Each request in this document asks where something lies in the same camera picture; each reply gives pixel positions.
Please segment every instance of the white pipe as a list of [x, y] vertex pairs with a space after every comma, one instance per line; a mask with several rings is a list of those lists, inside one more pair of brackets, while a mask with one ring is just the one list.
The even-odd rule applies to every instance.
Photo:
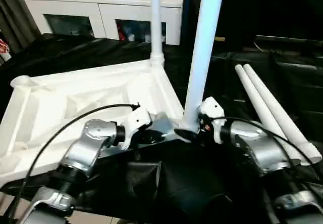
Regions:
[[307, 141], [301, 131], [297, 128], [292, 119], [285, 112], [283, 107], [275, 99], [272, 93], [268, 90], [262, 80], [258, 77], [255, 71], [250, 65], [243, 66], [248, 77], [253, 85], [256, 87], [263, 101], [275, 117], [277, 123], [282, 128], [289, 141], [294, 143], [300, 150], [302, 150], [313, 163], [317, 163], [322, 160], [322, 156], [316, 147]]
[[151, 65], [164, 65], [164, 54], [162, 48], [162, 19], [160, 16], [160, 0], [151, 1]]
[[11, 55], [8, 52], [1, 53], [0, 55], [5, 61], [8, 61], [11, 58]]
[[194, 132], [198, 130], [197, 112], [202, 103], [221, 2], [201, 0], [182, 126]]
[[[276, 133], [277, 135], [286, 139], [285, 134], [276, 122], [271, 111], [268, 109], [266, 103], [261, 98], [259, 92], [252, 84], [243, 67], [241, 65], [237, 65], [235, 69], [263, 126], [271, 132]], [[291, 159], [304, 161], [300, 154], [292, 146], [288, 145], [286, 142], [279, 138], [277, 138], [277, 140], [283, 145]]]

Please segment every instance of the metal bracket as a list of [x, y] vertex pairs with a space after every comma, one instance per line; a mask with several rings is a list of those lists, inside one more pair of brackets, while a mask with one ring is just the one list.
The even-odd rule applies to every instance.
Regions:
[[17, 224], [33, 223], [30, 222], [30, 220], [27, 221], [27, 219], [29, 219], [29, 216], [36, 209], [37, 205], [41, 203], [51, 206], [57, 210], [68, 211], [72, 206], [75, 205], [75, 199], [72, 196], [58, 190], [48, 187], [41, 187]]

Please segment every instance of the black cloth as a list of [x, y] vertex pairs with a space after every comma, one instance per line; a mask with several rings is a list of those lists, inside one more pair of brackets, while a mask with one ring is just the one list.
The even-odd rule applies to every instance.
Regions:
[[[164, 53], [165, 71], [184, 105], [192, 53], [167, 45]], [[149, 56], [150, 45], [145, 43], [44, 35], [0, 67], [0, 115], [12, 92], [9, 83], [19, 75], [46, 75]], [[322, 60], [261, 52], [214, 52], [205, 97], [213, 96], [227, 116], [257, 120], [235, 73], [238, 63], [250, 63], [306, 137], [322, 141]], [[154, 223], [231, 223], [230, 213], [249, 222], [266, 223], [262, 205], [257, 203], [257, 182], [246, 173], [231, 172], [233, 161], [225, 150], [175, 141], [140, 153], [141, 161], [124, 153], [99, 162], [94, 177], [84, 186], [77, 209]], [[311, 169], [304, 171], [315, 177]], [[33, 177], [23, 197], [31, 199], [47, 181], [48, 174]], [[1, 190], [15, 194], [20, 183], [8, 183]]]

